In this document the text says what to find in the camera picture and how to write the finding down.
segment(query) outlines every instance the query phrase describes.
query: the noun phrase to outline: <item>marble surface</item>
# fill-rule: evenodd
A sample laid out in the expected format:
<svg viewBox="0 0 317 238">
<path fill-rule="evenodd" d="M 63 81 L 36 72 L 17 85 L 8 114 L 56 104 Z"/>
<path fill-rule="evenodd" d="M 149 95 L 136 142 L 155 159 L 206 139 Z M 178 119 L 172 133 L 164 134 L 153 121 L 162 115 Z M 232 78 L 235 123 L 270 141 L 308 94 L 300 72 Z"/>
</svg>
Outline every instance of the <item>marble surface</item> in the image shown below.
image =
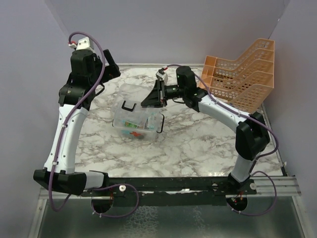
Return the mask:
<svg viewBox="0 0 317 238">
<path fill-rule="evenodd" d="M 76 151 L 76 171 L 102 171 L 111 177 L 226 176 L 237 153 L 235 134 L 219 121 L 185 105 L 168 101 L 165 126 L 156 141 L 131 139 L 112 128 L 110 112 L 123 83 L 153 87 L 158 68 L 121 68 L 121 76 L 105 84 L 92 103 Z M 198 75 L 201 68 L 193 68 Z M 176 82 L 168 70 L 169 84 Z M 271 151 L 270 143 L 265 151 Z M 277 155 L 260 158 L 255 170 L 282 175 Z"/>
</svg>

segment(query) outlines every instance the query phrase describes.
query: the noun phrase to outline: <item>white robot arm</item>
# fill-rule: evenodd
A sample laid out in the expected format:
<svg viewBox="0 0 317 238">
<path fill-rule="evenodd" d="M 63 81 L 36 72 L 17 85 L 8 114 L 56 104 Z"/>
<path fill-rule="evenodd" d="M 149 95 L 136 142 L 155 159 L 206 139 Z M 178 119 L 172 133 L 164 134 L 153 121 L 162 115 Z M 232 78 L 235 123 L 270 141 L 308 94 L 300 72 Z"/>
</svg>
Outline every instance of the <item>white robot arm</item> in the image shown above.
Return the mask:
<svg viewBox="0 0 317 238">
<path fill-rule="evenodd" d="M 177 68 L 177 85 L 165 85 L 167 82 L 165 69 L 162 68 L 157 72 L 154 88 L 141 106 L 164 107 L 168 99 L 182 98 L 188 107 L 217 119 L 233 130 L 236 133 L 238 157 L 229 179 L 235 187 L 241 187 L 250 177 L 256 157 L 270 140 L 267 130 L 242 115 L 265 124 L 263 116 L 260 113 L 250 115 L 229 105 L 226 107 L 230 110 L 224 109 L 221 106 L 223 102 L 218 99 L 212 100 L 205 89 L 197 87 L 195 74 L 188 66 Z"/>
<path fill-rule="evenodd" d="M 63 123 L 74 106 L 93 87 L 104 65 L 97 57 L 93 42 L 88 37 L 79 40 L 78 44 L 70 43 L 69 46 L 75 49 L 70 59 L 72 72 L 67 83 L 59 91 L 59 117 L 55 138 L 44 168 L 35 170 L 33 178 L 41 186 L 48 189 L 50 174 L 54 166 L 53 191 L 80 195 L 85 189 L 101 187 L 105 177 L 104 173 L 96 171 L 75 172 L 75 153 L 80 131 L 87 117 L 91 102 L 96 97 L 96 93 L 90 94 L 75 109 L 67 125 Z M 104 50 L 103 53 L 109 65 L 105 67 L 105 72 L 100 82 L 102 86 L 103 83 L 120 76 L 119 68 L 115 64 L 109 50 Z M 58 143 L 62 129 L 64 133 L 61 142 Z M 57 161 L 54 162 L 57 144 L 60 145 L 60 148 L 57 150 Z"/>
</svg>

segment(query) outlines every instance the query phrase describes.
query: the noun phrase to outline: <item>gray wall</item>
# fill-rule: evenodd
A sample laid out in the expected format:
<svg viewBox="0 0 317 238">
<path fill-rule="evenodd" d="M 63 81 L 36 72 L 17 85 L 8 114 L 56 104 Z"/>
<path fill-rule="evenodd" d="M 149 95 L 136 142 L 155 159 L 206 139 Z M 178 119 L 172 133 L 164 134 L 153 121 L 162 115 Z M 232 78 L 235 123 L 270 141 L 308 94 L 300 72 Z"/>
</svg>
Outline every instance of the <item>gray wall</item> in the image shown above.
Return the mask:
<svg viewBox="0 0 317 238">
<path fill-rule="evenodd" d="M 94 35 L 120 63 L 235 59 L 268 38 L 289 0 L 46 0 L 61 28 Z"/>
<path fill-rule="evenodd" d="M 0 237 L 23 238 L 39 195 L 33 172 L 53 142 L 71 50 L 43 0 L 2 0 L 0 32 Z"/>
<path fill-rule="evenodd" d="M 287 170 L 295 174 L 317 234 L 317 1 L 291 0 L 275 28 L 275 89 L 265 101 Z"/>
</svg>

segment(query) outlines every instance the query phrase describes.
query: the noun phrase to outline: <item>purple cable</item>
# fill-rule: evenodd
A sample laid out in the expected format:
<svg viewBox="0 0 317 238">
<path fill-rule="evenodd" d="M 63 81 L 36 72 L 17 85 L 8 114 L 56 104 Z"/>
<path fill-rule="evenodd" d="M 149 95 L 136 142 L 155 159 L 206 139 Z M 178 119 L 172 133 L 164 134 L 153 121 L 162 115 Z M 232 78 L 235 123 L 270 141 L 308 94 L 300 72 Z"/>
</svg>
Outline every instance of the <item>purple cable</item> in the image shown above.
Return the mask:
<svg viewBox="0 0 317 238">
<path fill-rule="evenodd" d="M 180 65 L 180 64 L 169 64 L 169 65 L 167 65 L 167 67 L 171 67 L 171 66 L 180 67 L 180 66 L 182 66 L 182 65 Z M 196 77 L 199 79 L 199 81 L 201 81 L 201 83 L 204 85 L 204 87 L 206 88 L 206 90 L 207 90 L 207 92 L 208 92 L 208 95 L 209 95 L 210 99 L 211 99 L 213 102 L 217 102 L 217 101 L 218 101 L 218 104 L 219 104 L 222 108 L 226 109 L 227 111 L 229 111 L 229 112 L 231 112 L 231 113 L 234 113 L 235 115 L 239 115 L 236 111 L 232 110 L 231 108 L 229 108 L 228 106 L 226 106 L 225 104 L 223 104 L 223 103 L 221 103 L 219 100 L 217 100 L 217 99 L 211 94 L 211 92 L 210 92 L 210 90 L 209 90 L 209 87 L 205 84 L 205 82 L 204 82 L 197 74 L 195 74 L 195 76 L 196 76 Z M 271 154 L 275 153 L 275 152 L 278 150 L 279 142 L 278 142 L 277 136 L 274 134 L 274 132 L 272 131 L 271 128 L 267 127 L 266 125 L 264 125 L 263 123 L 259 122 L 258 120 L 254 119 L 254 118 L 252 118 L 252 117 L 249 117 L 249 116 L 246 116 L 246 115 L 243 115 L 243 114 L 240 114 L 240 116 L 243 117 L 243 118 L 249 119 L 249 120 L 251 120 L 251 121 L 253 121 L 253 122 L 257 123 L 257 124 L 259 124 L 260 126 L 262 126 L 263 128 L 265 128 L 266 130 L 268 130 L 268 131 L 271 133 L 271 135 L 274 137 L 274 139 L 275 139 L 276 147 L 275 147 L 272 151 L 270 151 L 270 152 L 268 152 L 268 153 L 265 153 L 265 154 L 262 154 L 262 155 L 257 156 L 257 157 L 256 157 L 256 161 L 257 161 L 259 158 L 264 157 L 264 156 L 267 156 L 267 155 L 271 155 Z"/>
<path fill-rule="evenodd" d="M 134 212 L 137 210 L 137 208 L 138 208 L 138 206 L 139 206 L 139 193 L 138 193 L 137 189 L 136 189 L 134 186 L 130 185 L 130 184 L 121 183 L 121 184 L 111 185 L 111 186 L 108 186 L 108 187 L 93 188 L 93 190 L 94 190 L 94 191 L 102 191 L 102 190 L 111 189 L 111 188 L 113 188 L 113 187 L 118 187 L 118 186 L 121 186 L 121 185 L 128 186 L 128 187 L 132 188 L 132 189 L 135 191 L 135 194 L 136 194 L 136 196 L 137 196 L 137 202 L 136 202 L 134 208 L 133 208 L 130 212 L 128 212 L 128 213 L 126 213 L 126 214 L 124 214 L 124 215 L 113 216 L 113 215 L 107 215 L 107 214 L 103 214 L 103 213 L 98 213 L 98 212 L 96 212 L 95 209 L 94 209 L 93 202 L 91 202 L 91 208 L 92 208 L 93 211 L 94 211 L 93 214 L 96 213 L 96 214 L 98 214 L 100 217 L 122 218 L 122 217 L 127 217 L 127 216 L 131 215 L 132 213 L 134 213 Z"/>
<path fill-rule="evenodd" d="M 267 175 L 266 173 L 262 172 L 262 171 L 255 171 L 255 172 L 252 174 L 252 176 L 254 176 L 255 174 L 258 174 L 258 173 L 264 174 L 264 175 L 271 181 L 271 183 L 272 183 L 272 185 L 273 185 L 273 188 L 274 188 L 274 201 L 273 201 L 273 203 L 271 204 L 271 206 L 270 206 L 267 210 L 265 210 L 264 212 L 255 213 L 255 214 L 249 214 L 249 213 L 237 211 L 237 210 L 235 210 L 234 208 L 232 208 L 232 207 L 227 203 L 227 205 L 228 205 L 229 207 L 231 207 L 231 211 L 233 211 L 233 212 L 235 212 L 235 213 L 238 213 L 238 214 L 241 214 L 241 215 L 248 216 L 248 217 L 257 217 L 257 216 L 262 216 L 262 215 L 264 215 L 264 214 L 266 214 L 266 213 L 269 213 L 269 212 L 274 208 L 274 206 L 276 205 L 276 202 L 277 202 L 276 186 L 275 186 L 275 184 L 274 184 L 272 178 L 271 178 L 269 175 Z"/>
<path fill-rule="evenodd" d="M 100 50 L 100 53 L 101 53 L 101 57 L 102 57 L 102 62 L 103 62 L 103 65 L 106 64 L 106 59 L 105 59 L 105 56 L 103 54 L 103 49 L 101 48 L 100 44 L 89 34 L 85 33 L 85 32 L 81 32 L 81 31 L 76 31 L 76 32 L 73 32 L 70 34 L 70 36 L 68 37 L 68 42 L 71 42 L 71 38 L 74 36 L 74 35 L 84 35 L 86 37 L 89 37 L 95 44 L 96 46 L 98 47 L 98 49 Z M 53 159 L 53 162 L 57 162 L 57 156 L 58 156 L 58 153 L 59 153 L 59 149 L 60 149 L 60 145 L 61 145 L 61 140 L 63 138 L 63 135 L 64 135 L 64 131 L 65 131 L 65 128 L 66 128 L 66 125 L 71 117 L 71 115 L 74 113 L 74 111 L 79 107 L 80 104 L 82 104 L 82 102 L 92 93 L 94 92 L 94 90 L 97 88 L 97 86 L 99 85 L 100 81 L 101 81 L 101 78 L 103 77 L 104 75 L 104 72 L 105 72 L 105 67 L 102 67 L 101 69 L 101 72 L 100 72 L 100 75 L 97 79 L 97 81 L 95 82 L 95 84 L 93 85 L 93 87 L 82 97 L 82 99 L 80 99 L 78 101 L 78 103 L 73 107 L 73 109 L 69 112 L 69 114 L 67 115 L 67 117 L 65 118 L 65 121 L 63 122 L 63 125 L 65 127 L 62 127 L 61 130 L 60 130 L 60 134 L 58 136 L 58 140 L 57 140 L 57 145 L 56 145 L 56 150 L 55 150 L 55 156 L 54 156 L 54 159 Z M 52 170 L 51 170 L 51 174 L 50 174 L 50 180 L 49 180 L 49 200 L 50 200 L 50 205 L 51 205 L 51 208 L 53 209 L 53 211 L 55 212 L 58 212 L 60 211 L 63 206 L 65 205 L 66 201 L 69 199 L 70 197 L 70 194 L 65 198 L 63 204 L 58 207 L 58 208 L 55 208 L 55 205 L 54 205 L 54 202 L 53 202 L 53 196 L 52 196 L 52 183 L 53 183 L 53 175 L 54 175 L 54 172 L 55 172 L 55 168 L 56 168 L 56 165 L 53 165 L 52 166 Z"/>
</svg>

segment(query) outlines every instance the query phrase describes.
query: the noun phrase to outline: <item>purple wire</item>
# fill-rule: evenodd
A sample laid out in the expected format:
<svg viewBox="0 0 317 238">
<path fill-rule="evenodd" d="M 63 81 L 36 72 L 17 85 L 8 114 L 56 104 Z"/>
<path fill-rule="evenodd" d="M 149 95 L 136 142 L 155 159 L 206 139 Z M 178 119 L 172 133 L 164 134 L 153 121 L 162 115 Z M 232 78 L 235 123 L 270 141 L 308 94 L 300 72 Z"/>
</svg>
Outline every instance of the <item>purple wire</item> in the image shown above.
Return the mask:
<svg viewBox="0 0 317 238">
<path fill-rule="evenodd" d="M 129 215 L 131 215 L 132 213 L 134 213 L 138 206 L 139 206 L 139 193 L 137 191 L 137 189 L 130 185 L 130 184 L 127 184 L 127 183 L 121 183 L 121 184 L 115 184 L 115 185 L 111 185 L 111 186 L 108 186 L 108 187 L 102 187 L 102 188 L 93 188 L 94 191 L 103 191 L 103 190 L 107 190 L 107 189 L 111 189 L 113 187 L 118 187 L 118 186 L 121 186 L 121 185 L 124 185 L 124 186 L 128 186 L 130 188 L 132 188 L 134 191 L 135 191 L 135 194 L 137 196 L 137 202 L 135 204 L 135 207 L 128 213 L 124 214 L 124 215 L 119 215 L 119 216 L 113 216 L 113 215 L 107 215 L 107 214 L 103 214 L 103 213 L 98 213 L 95 211 L 94 209 L 94 205 L 93 205 L 93 202 L 91 202 L 91 208 L 93 209 L 94 213 L 98 214 L 99 216 L 102 216 L 102 217 L 109 217 L 109 218 L 122 218 L 122 217 L 127 217 Z"/>
<path fill-rule="evenodd" d="M 235 212 L 235 213 L 238 213 L 238 214 L 241 214 L 241 215 L 248 216 L 248 217 L 257 217 L 257 216 L 262 216 L 262 215 L 264 215 L 264 214 L 266 214 L 266 213 L 269 213 L 271 210 L 273 210 L 273 208 L 274 208 L 274 206 L 276 205 L 276 202 L 277 202 L 276 186 L 275 186 L 275 184 L 274 184 L 274 182 L 273 182 L 273 179 L 272 179 L 269 175 L 267 175 L 266 173 L 264 173 L 264 172 L 262 172 L 262 171 L 255 171 L 255 172 L 252 174 L 252 176 L 254 176 L 255 174 L 258 174 L 258 173 L 264 174 L 264 175 L 271 181 L 271 183 L 272 183 L 272 185 L 273 185 L 273 188 L 274 188 L 274 201 L 273 201 L 273 203 L 271 204 L 271 206 L 270 206 L 267 210 L 265 210 L 264 212 L 255 213 L 255 214 L 250 214 L 250 213 L 245 213 L 245 212 L 237 211 L 237 210 L 235 210 L 234 208 L 232 208 L 232 207 L 227 203 L 227 205 L 228 205 L 229 207 L 231 207 L 231 211 L 233 211 L 233 212 Z"/>
<path fill-rule="evenodd" d="M 169 64 L 169 65 L 167 65 L 167 67 L 171 67 L 171 66 L 180 67 L 180 66 L 182 66 L 182 65 L 180 65 L 180 64 Z M 204 82 L 197 74 L 195 74 L 195 76 L 196 76 L 196 77 L 199 79 L 199 81 L 201 81 L 201 83 L 204 85 L 204 87 L 206 88 L 206 90 L 207 90 L 207 92 L 208 92 L 208 95 L 209 95 L 210 99 L 211 99 L 213 102 L 217 102 L 217 101 L 218 101 L 218 104 L 219 104 L 222 108 L 226 109 L 227 111 L 229 111 L 229 112 L 231 112 L 231 113 L 233 113 L 233 114 L 235 114 L 235 115 L 239 115 L 236 111 L 234 111 L 233 109 L 231 109 L 231 108 L 228 107 L 227 105 L 225 105 L 225 104 L 221 103 L 219 100 L 217 100 L 217 99 L 211 94 L 211 92 L 210 92 L 210 90 L 209 90 L 209 87 L 205 84 L 205 82 Z M 268 130 L 268 131 L 271 133 L 271 135 L 274 137 L 274 139 L 275 139 L 275 145 L 276 145 L 276 147 L 275 147 L 272 151 L 270 151 L 270 152 L 267 152 L 267 153 L 265 153 L 265 154 L 258 155 L 258 156 L 256 157 L 256 161 L 257 161 L 259 158 L 264 157 L 264 156 L 267 156 L 267 155 L 271 155 L 271 154 L 275 153 L 275 152 L 278 150 L 279 142 L 278 142 L 277 136 L 275 135 L 275 133 L 273 132 L 273 130 L 272 130 L 271 128 L 269 128 L 268 126 L 264 125 L 263 123 L 261 123 L 260 121 L 254 119 L 254 118 L 252 118 L 252 117 L 246 116 L 246 115 L 244 115 L 244 114 L 240 114 L 240 116 L 243 117 L 243 118 L 249 119 L 249 120 L 251 120 L 251 121 L 253 121 L 253 122 L 257 123 L 257 124 L 259 124 L 260 126 L 262 126 L 263 128 L 265 128 L 266 130 Z"/>
<path fill-rule="evenodd" d="M 103 49 L 101 48 L 100 44 L 89 34 L 85 33 L 85 32 L 81 32 L 81 31 L 76 31 L 76 32 L 73 32 L 69 35 L 68 37 L 68 42 L 71 42 L 71 38 L 74 36 L 74 35 L 84 35 L 86 37 L 89 37 L 95 44 L 96 46 L 98 47 L 98 49 L 100 50 L 100 53 L 101 53 L 101 58 L 102 58 L 102 62 L 103 62 L 103 65 L 106 64 L 106 59 L 105 59 L 105 56 L 103 54 Z M 63 138 L 63 135 L 64 135 L 64 131 L 65 131 L 65 128 L 66 128 L 66 125 L 70 119 L 70 117 L 72 116 L 72 114 L 74 113 L 74 111 L 79 107 L 80 104 L 82 104 L 82 102 L 92 93 L 94 92 L 94 90 L 97 88 L 97 86 L 99 85 L 100 81 L 101 81 L 101 78 L 103 77 L 104 75 L 104 72 L 105 72 L 105 67 L 102 67 L 101 69 L 101 72 L 100 72 L 100 75 L 97 79 L 97 81 L 95 82 L 95 84 L 93 85 L 93 87 L 78 101 L 78 103 L 73 107 L 73 109 L 69 112 L 69 114 L 67 115 L 67 117 L 65 118 L 65 121 L 63 122 L 63 125 L 65 127 L 62 127 L 61 130 L 60 130 L 60 134 L 58 136 L 58 140 L 57 140 L 57 145 L 56 145 L 56 149 L 55 149 L 55 156 L 54 156 L 54 159 L 53 159 L 53 162 L 57 162 L 57 156 L 58 156 L 58 153 L 59 153 L 59 149 L 60 149 L 60 145 L 61 145 L 61 140 Z M 55 168 L 56 168 L 56 165 L 53 165 L 52 166 L 52 170 L 51 170 L 51 174 L 50 174 L 50 180 L 49 180 L 49 200 L 50 200 L 50 205 L 51 205 L 51 208 L 53 209 L 53 211 L 55 212 L 58 212 L 60 211 L 63 206 L 65 205 L 66 201 L 69 199 L 70 197 L 70 194 L 65 198 L 63 204 L 56 208 L 55 205 L 54 205 L 54 202 L 53 202 L 53 195 L 52 195 L 52 185 L 53 185 L 53 175 L 54 175 L 54 172 L 55 172 Z"/>
</svg>

